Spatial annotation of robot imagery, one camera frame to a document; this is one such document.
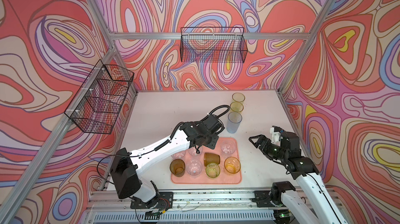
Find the small dark amber glass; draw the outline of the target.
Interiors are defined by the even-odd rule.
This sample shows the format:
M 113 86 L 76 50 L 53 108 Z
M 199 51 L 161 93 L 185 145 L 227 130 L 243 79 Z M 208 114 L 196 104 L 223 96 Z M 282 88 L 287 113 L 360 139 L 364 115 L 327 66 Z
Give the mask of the small dark amber glass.
M 220 164 L 220 156 L 214 153 L 205 153 L 204 154 L 204 166 L 207 167 L 209 164 L 214 163 Z

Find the clear glass small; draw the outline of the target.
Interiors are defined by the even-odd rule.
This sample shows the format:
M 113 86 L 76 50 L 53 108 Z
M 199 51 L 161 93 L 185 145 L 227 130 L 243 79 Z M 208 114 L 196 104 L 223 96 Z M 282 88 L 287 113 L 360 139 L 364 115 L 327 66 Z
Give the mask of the clear glass small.
M 236 141 L 224 140 L 224 141 L 222 141 L 220 148 L 224 154 L 232 155 L 236 151 Z

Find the blue textured tall glass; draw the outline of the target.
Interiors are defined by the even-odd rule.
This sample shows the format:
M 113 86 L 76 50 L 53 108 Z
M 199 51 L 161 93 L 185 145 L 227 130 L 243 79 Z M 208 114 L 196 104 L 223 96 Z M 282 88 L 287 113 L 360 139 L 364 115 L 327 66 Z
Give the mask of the blue textured tall glass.
M 238 112 L 230 112 L 228 114 L 228 122 L 226 129 L 229 133 L 236 133 L 241 122 L 243 120 L 243 117 L 240 113 Z

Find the clear glass tumbler front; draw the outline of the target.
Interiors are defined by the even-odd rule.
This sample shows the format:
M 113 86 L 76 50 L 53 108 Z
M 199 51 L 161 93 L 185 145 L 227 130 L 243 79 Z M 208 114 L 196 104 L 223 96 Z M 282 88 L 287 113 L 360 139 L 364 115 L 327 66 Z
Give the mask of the clear glass tumbler front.
M 203 164 L 198 159 L 193 159 L 188 162 L 186 171 L 190 176 L 198 176 L 203 170 Z

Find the pink plastic tray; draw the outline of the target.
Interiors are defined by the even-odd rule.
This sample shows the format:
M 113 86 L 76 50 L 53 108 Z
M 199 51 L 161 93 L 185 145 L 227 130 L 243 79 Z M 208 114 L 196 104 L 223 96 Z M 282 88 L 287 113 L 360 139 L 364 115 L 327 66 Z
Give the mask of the pink plastic tray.
M 185 157 L 182 160 L 185 162 L 185 173 L 182 177 L 176 177 L 171 174 L 170 178 L 174 184 L 239 184 L 242 181 L 241 170 L 237 174 L 229 174 L 224 168 L 224 162 L 228 157 L 236 157 L 239 158 L 239 148 L 236 141 L 236 151 L 232 155 L 226 155 L 221 151 L 221 143 L 224 140 L 234 140 L 236 139 L 232 137 L 221 137 L 219 138 L 215 149 L 210 149 L 208 147 L 203 146 L 203 153 L 200 156 L 191 156 L 186 151 Z M 206 167 L 204 166 L 204 154 L 205 153 L 214 153 L 220 156 L 220 175 L 217 178 L 209 178 L 206 174 Z M 189 161 L 193 159 L 198 159 L 203 164 L 203 170 L 198 176 L 190 176 L 186 171 L 186 167 Z

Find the green glass tumbler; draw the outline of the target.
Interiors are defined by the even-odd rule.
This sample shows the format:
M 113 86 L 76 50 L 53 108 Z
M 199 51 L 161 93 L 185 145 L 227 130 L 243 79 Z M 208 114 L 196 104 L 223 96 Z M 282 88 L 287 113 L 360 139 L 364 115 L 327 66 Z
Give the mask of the green glass tumbler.
M 220 166 L 211 162 L 206 166 L 206 174 L 209 178 L 217 178 L 220 175 Z

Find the amber glass tumbler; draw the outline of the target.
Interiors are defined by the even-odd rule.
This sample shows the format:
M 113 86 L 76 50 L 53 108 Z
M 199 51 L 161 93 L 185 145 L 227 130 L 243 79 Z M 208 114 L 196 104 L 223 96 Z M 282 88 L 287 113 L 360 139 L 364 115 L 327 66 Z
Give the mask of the amber glass tumbler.
M 237 174 L 241 170 L 241 163 L 236 157 L 228 157 L 224 162 L 224 168 L 229 174 Z

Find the yellow tall glass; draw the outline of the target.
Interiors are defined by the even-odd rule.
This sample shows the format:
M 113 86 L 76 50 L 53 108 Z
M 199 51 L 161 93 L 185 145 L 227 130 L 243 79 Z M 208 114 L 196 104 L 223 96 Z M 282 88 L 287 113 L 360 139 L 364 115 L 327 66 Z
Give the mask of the yellow tall glass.
M 233 112 L 241 113 L 244 109 L 244 105 L 241 102 L 234 101 L 230 104 L 230 109 Z

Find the dark olive dotted glass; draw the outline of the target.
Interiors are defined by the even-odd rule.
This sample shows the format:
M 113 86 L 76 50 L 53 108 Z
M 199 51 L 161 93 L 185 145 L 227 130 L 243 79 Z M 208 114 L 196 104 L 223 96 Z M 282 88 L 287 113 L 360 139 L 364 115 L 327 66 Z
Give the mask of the dark olive dotted glass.
M 182 159 L 174 159 L 170 164 L 170 172 L 176 177 L 182 177 L 185 173 L 185 162 Z

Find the yellow-green tall glass back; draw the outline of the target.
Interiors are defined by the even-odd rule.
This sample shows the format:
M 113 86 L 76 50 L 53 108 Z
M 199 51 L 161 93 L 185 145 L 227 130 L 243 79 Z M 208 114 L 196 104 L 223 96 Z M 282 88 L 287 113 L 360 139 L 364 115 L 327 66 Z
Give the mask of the yellow-green tall glass back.
M 233 102 L 238 102 L 238 103 L 243 103 L 245 101 L 246 97 L 244 94 L 236 92 L 232 94 L 232 101 Z

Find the clear faceted glass tumbler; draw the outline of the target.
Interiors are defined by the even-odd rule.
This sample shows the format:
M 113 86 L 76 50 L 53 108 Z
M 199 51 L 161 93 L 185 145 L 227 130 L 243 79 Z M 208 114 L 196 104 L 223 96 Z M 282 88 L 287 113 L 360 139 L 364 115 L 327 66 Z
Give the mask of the clear faceted glass tumbler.
M 172 155 L 173 159 L 182 159 L 185 157 L 186 151 L 177 152 Z

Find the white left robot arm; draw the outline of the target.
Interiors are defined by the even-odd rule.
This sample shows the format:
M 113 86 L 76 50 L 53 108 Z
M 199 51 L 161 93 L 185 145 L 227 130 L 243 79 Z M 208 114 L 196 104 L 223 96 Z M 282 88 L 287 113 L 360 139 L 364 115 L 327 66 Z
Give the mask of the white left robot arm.
M 130 152 L 120 149 L 110 168 L 118 198 L 134 197 L 146 204 L 159 199 L 155 183 L 143 177 L 145 171 L 168 156 L 193 147 L 214 149 L 219 134 L 225 129 L 219 118 L 209 113 L 199 121 L 180 122 L 171 135 L 147 147 Z

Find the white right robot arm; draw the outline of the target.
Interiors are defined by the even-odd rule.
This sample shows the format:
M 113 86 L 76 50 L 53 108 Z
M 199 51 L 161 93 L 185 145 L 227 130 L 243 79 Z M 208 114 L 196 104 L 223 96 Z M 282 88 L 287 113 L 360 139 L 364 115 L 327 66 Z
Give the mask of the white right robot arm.
M 300 138 L 293 132 L 273 126 L 271 138 L 263 134 L 249 137 L 262 154 L 278 165 L 300 186 L 307 199 L 302 200 L 289 181 L 273 183 L 269 191 L 256 191 L 252 202 L 258 207 L 286 207 L 300 224 L 345 224 L 343 216 L 330 196 L 315 163 L 302 155 Z

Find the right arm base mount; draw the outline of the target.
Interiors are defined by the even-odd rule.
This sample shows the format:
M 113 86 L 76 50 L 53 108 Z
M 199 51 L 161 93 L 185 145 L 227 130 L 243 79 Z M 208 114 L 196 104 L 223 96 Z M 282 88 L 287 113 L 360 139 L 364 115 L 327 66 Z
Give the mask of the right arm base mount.
M 281 207 L 282 194 L 286 191 L 296 191 L 289 181 L 274 182 L 270 190 L 254 191 L 255 197 L 251 199 L 257 207 Z

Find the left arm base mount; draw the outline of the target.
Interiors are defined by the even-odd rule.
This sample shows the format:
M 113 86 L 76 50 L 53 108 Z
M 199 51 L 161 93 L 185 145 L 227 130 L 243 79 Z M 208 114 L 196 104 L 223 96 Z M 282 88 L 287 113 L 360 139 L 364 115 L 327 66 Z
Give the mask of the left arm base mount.
M 153 185 L 153 188 L 155 190 L 155 196 L 149 200 L 148 202 L 144 202 L 141 199 L 132 196 L 131 199 L 131 209 L 159 209 L 160 211 L 162 210 L 168 210 L 173 207 L 173 199 L 174 199 L 174 193 L 172 191 L 162 191 L 159 192 L 157 186 L 153 181 L 150 181 L 150 183 Z

